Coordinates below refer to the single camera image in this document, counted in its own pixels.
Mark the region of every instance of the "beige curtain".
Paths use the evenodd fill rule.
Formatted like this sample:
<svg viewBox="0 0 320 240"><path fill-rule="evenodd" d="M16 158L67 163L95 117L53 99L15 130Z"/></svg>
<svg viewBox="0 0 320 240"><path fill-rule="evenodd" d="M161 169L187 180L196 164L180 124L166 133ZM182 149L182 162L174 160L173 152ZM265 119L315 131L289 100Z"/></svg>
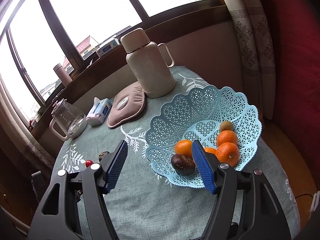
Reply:
<svg viewBox="0 0 320 240"><path fill-rule="evenodd" d="M25 176L30 176L35 171L41 171L43 176L49 179L55 160L31 135L14 110L1 75L0 124L17 149L15 151L8 151L6 144L10 144L11 142L1 140L3 152L12 163Z"/></svg>
<svg viewBox="0 0 320 240"><path fill-rule="evenodd" d="M225 0L240 47L244 92L250 104L271 119L276 70L268 21L260 0Z"/></svg>

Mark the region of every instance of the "window frame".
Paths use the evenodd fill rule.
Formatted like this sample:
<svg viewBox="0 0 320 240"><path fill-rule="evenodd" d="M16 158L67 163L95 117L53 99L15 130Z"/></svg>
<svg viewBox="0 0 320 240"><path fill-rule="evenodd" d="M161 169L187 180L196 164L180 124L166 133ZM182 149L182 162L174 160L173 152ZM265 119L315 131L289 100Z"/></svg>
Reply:
<svg viewBox="0 0 320 240"><path fill-rule="evenodd" d="M15 49L14 42L12 39L12 35L10 32L10 24L17 13L17 11L20 9L21 5L24 3L25 0L20 0L13 10L12 14L10 15L4 30L1 34L0 41L4 34L7 35L10 51L12 54L12 57L16 63L17 69L23 78L23 81L27 85L28 89L30 90L31 94L34 96L37 103L40 105L40 109L38 111L39 114L43 114L48 107L52 104L53 101L58 97L58 95L64 90L64 85L61 83L57 86L57 88L51 93L51 95L47 98L45 101L41 94L37 91L35 88L32 80L29 78L27 71L23 67L23 64L19 58L19 55ZM130 3L133 5L134 9L137 11L138 15L140 16L142 22L129 28L128 30L120 33L116 38L120 40L122 36L129 33L130 31L136 29L136 28L143 28L144 30L147 30L149 28L152 28L153 26L156 26L160 23L163 23L165 21L168 21L170 19L173 19L175 17L182 16L184 14L207 9L211 7L216 7L225 4L223 0L200 0L195 1L192 3L184 4L175 8L171 8L169 10L163 11L161 13L158 13L156 15L153 15L151 17L148 16L147 12L141 5L139 0L129 0ZM99 56L96 52L93 52L91 55L89 55L87 58L83 59L83 57L80 55L80 53L77 51L75 45L72 43L71 39L69 38L68 34L66 33L65 29L63 28L58 16L56 15L50 0L39 0L39 4L41 6L42 12L45 16L45 19L47 20L47 23L57 40L59 46L61 47L64 55L68 59L68 61L73 66L74 70L69 74L72 79L75 79L78 75L80 75L90 64L94 63L99 59Z"/></svg>

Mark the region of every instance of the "fruit basket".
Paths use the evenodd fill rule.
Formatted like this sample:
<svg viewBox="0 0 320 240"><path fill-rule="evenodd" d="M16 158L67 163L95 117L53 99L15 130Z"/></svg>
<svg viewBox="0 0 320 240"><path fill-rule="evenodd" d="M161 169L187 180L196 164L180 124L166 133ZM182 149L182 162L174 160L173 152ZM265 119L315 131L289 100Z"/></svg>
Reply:
<svg viewBox="0 0 320 240"><path fill-rule="evenodd" d="M238 136L240 159L234 168L241 171L257 151L261 122L255 106L249 105L243 93L230 87L221 90L208 85L193 88L187 95L177 94L161 107L160 115L150 121L146 133L149 147L146 156L152 169L176 186L203 188L198 170L189 176L178 174L171 165L176 142L199 140L203 147L217 148L216 138L221 122L229 120Z"/></svg>

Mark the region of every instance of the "green tablecloth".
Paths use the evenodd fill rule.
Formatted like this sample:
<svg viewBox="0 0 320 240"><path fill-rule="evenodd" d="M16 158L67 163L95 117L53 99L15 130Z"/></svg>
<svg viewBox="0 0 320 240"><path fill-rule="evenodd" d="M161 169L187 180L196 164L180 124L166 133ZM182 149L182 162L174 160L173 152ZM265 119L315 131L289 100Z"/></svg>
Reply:
<svg viewBox="0 0 320 240"><path fill-rule="evenodd" d="M85 169L84 161L98 162L103 151L114 151L121 139L129 145L116 188L105 195L108 212L120 239L192 239L201 236L211 213L215 196L206 189L177 187L156 175L145 158L144 139L150 119L160 113L162 104L193 87L207 85L203 79L183 66L171 68L177 81L167 95L147 99L144 111L123 125L110 129L106 122L86 127L78 138L63 144L57 157L53 176L61 168L69 173ZM260 167L275 191L286 215L292 238L300 231L300 218L288 178L274 153L260 138L254 158L244 171ZM233 221L239 221L242 194L237 195ZM83 201L78 203L83 235L90 237Z"/></svg>

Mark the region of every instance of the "sky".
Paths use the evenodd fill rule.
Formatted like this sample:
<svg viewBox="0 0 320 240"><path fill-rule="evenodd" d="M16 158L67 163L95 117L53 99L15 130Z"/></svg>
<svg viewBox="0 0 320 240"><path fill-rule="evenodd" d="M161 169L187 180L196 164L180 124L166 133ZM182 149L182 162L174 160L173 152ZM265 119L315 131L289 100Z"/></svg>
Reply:
<svg viewBox="0 0 320 240"><path fill-rule="evenodd" d="M139 0L149 16L195 0ZM50 0L60 22L76 46L91 35L97 42L141 22L129 0ZM40 91L58 80L53 71L64 53L53 36L38 0L26 0L10 29L17 52L31 80ZM0 44L4 60L0 74L18 108L27 114L34 102L15 67L6 39Z"/></svg>

